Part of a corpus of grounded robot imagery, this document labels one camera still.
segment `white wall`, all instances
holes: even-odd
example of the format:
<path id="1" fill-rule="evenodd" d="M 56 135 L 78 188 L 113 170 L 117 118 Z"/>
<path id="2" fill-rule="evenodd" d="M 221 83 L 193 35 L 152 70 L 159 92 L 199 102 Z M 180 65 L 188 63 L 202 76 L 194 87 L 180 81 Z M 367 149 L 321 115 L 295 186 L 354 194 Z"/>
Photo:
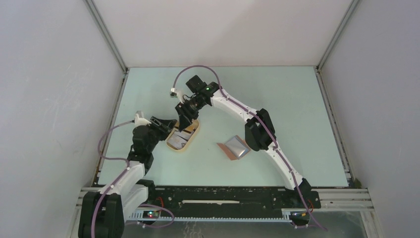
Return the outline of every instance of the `white wall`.
<path id="1" fill-rule="evenodd" d="M 128 66 L 316 65 L 351 0 L 97 0 Z"/>
<path id="2" fill-rule="evenodd" d="M 0 237 L 64 237 L 122 72 L 82 0 L 2 0 L 0 22 Z"/>
<path id="3" fill-rule="evenodd" d="M 420 1 L 364 0 L 323 69 L 387 238 L 419 237 Z"/>

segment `white table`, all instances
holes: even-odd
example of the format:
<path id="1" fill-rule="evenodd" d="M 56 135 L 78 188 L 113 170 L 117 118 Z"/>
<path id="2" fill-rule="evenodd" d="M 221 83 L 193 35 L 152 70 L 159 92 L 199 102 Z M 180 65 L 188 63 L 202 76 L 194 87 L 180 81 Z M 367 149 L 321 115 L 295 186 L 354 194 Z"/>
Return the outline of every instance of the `white table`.
<path id="1" fill-rule="evenodd" d="M 133 119 L 137 110 L 146 117 L 177 119 L 177 99 L 169 92 L 180 67 L 131 68 L 115 124 Z M 246 105 L 268 110 L 284 153 L 312 186 L 347 186 L 343 165 L 312 67 L 214 67 L 227 92 Z M 185 82 L 197 74 L 203 81 L 216 81 L 203 68 L 186 71 L 177 88 L 190 91 Z M 252 151 L 231 161 L 216 145 L 234 135 L 244 138 L 244 125 L 225 112 L 205 106 L 198 118 L 201 129 L 183 153 L 160 142 L 152 168 L 145 179 L 156 185 L 284 186 L 281 176 L 264 152 Z M 106 155 L 127 157 L 133 125 L 112 133 Z M 121 161 L 105 161 L 99 184 L 112 181 L 124 168 Z"/>

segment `white arm segment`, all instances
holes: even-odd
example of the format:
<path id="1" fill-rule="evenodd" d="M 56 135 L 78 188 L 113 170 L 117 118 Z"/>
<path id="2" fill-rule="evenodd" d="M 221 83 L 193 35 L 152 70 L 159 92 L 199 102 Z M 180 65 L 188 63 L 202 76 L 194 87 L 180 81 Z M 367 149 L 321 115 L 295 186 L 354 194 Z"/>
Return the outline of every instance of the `white arm segment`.
<path id="1" fill-rule="evenodd" d="M 236 100 L 235 98 L 230 96 L 224 89 L 221 89 L 221 90 L 223 90 L 223 92 L 225 93 L 225 95 L 228 98 L 230 98 L 230 99 L 234 100 L 235 102 L 239 103 L 241 106 L 245 107 L 250 112 L 253 112 L 254 114 L 257 113 L 257 110 L 255 110 L 253 108 L 250 108 L 247 105 L 245 105 L 245 104 L 241 103 L 240 101 Z M 233 117 L 235 117 L 235 118 L 237 118 L 237 119 L 239 119 L 239 120 L 241 120 L 245 123 L 247 122 L 248 119 L 251 119 L 251 118 L 254 117 L 254 116 L 248 114 L 246 111 L 244 111 L 239 106 L 235 105 L 233 102 L 227 100 L 222 95 L 220 90 L 216 91 L 213 94 L 213 97 L 211 98 L 211 104 L 214 107 L 222 109 L 223 111 L 229 113 Z M 290 161 L 287 159 L 287 157 L 284 155 L 284 153 L 280 149 L 280 147 L 278 147 L 277 150 L 280 152 L 280 154 L 283 156 L 284 160 L 292 168 L 292 171 L 289 171 L 289 169 L 288 169 L 287 165 L 285 164 L 285 162 L 283 161 L 283 159 L 277 154 L 276 150 L 274 150 L 274 142 L 272 142 L 268 146 L 268 150 L 266 150 L 265 152 L 270 156 L 272 161 L 275 163 L 275 165 L 277 167 L 277 170 L 280 172 L 281 176 L 283 177 L 283 180 L 285 182 L 285 187 L 287 189 L 294 190 L 296 185 L 295 185 L 295 182 L 293 181 L 293 177 L 292 177 L 291 173 L 294 173 L 298 185 L 301 184 L 303 177 L 294 169 L 294 167 L 292 166 Z"/>
<path id="2" fill-rule="evenodd" d="M 111 190 L 107 193 L 121 195 L 122 210 L 124 214 L 124 221 L 133 213 L 136 208 L 145 202 L 149 196 L 147 187 L 136 184 L 145 175 L 144 164 L 137 161 L 130 161 L 129 170 L 121 177 L 115 184 L 111 185 Z M 104 186 L 99 190 L 103 194 L 109 185 Z"/>

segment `corner metal beam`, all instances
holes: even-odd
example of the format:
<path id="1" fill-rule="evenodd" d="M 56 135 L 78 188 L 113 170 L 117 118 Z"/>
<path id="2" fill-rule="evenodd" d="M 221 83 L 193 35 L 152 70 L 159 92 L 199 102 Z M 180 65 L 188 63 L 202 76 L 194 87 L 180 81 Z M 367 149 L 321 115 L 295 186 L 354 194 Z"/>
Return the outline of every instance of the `corner metal beam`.
<path id="1" fill-rule="evenodd" d="M 319 61 L 319 64 L 317 68 L 319 70 L 322 70 L 322 68 L 325 65 L 325 62 L 327 61 L 329 55 L 331 54 L 332 49 L 334 48 L 335 44 L 337 43 L 338 39 L 340 39 L 340 36 L 344 32 L 344 28 L 347 26 L 347 23 L 349 22 L 350 18 L 353 16 L 353 13 L 356 10 L 356 7 L 359 5 L 359 3 L 362 0 L 352 0 L 350 3 L 349 8 L 347 9 L 346 13 L 344 14 L 343 19 L 340 22 L 340 25 L 338 25 L 337 30 L 334 33 L 334 36 L 331 39 L 331 42 L 329 43 L 327 49 L 325 50 L 324 55 L 322 56 L 321 60 Z"/>
<path id="2" fill-rule="evenodd" d="M 124 63 L 124 60 L 122 59 L 122 56 L 120 52 L 118 51 L 118 48 L 112 39 L 111 34 L 108 31 L 108 28 L 106 27 L 104 20 L 102 19 L 101 15 L 99 14 L 98 8 L 96 7 L 93 0 L 84 0 L 86 7 L 88 8 L 89 12 L 92 14 L 93 19 L 95 20 L 100 32 L 102 33 L 106 43 L 108 44 L 109 48 L 111 49 L 112 53 L 115 56 L 115 59 L 117 60 L 118 64 L 120 65 L 122 71 L 124 73 L 127 72 L 127 66 Z"/>

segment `camera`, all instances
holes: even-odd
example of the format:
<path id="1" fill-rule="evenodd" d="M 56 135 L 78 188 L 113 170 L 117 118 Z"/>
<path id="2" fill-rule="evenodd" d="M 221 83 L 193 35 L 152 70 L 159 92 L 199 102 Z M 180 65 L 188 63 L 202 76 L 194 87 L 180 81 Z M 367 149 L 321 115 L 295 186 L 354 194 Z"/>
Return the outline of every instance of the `camera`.
<path id="1" fill-rule="evenodd" d="M 178 103 L 175 109 L 179 116 L 179 131 L 184 130 L 198 118 L 198 111 L 205 105 L 211 106 L 213 94 L 219 90 L 219 85 L 215 82 L 206 84 L 197 75 L 190 78 L 186 83 L 193 95 L 185 100 L 184 103 Z"/>

